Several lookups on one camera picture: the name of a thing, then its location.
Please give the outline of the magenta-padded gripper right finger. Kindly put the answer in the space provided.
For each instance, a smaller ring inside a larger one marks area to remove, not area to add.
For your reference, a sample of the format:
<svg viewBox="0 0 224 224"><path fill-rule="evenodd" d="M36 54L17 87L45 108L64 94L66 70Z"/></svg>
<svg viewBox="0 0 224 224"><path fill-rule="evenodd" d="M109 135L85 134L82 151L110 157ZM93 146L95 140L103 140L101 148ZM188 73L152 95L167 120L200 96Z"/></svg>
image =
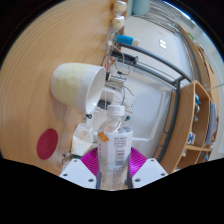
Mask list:
<svg viewBox="0 0 224 224"><path fill-rule="evenodd" d="M127 186L141 188L167 176L167 172L155 158L147 159L135 148L131 149L128 162Z"/></svg>

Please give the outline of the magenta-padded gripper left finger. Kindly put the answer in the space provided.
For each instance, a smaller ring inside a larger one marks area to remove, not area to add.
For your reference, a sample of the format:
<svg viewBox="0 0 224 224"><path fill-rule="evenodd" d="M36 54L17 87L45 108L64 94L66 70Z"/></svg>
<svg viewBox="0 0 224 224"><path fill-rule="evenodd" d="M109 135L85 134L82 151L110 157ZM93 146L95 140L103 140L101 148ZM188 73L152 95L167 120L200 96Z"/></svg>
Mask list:
<svg viewBox="0 0 224 224"><path fill-rule="evenodd" d="M97 149L90 150L81 159L72 159L63 169L60 177L84 188L99 189L100 173Z"/></svg>

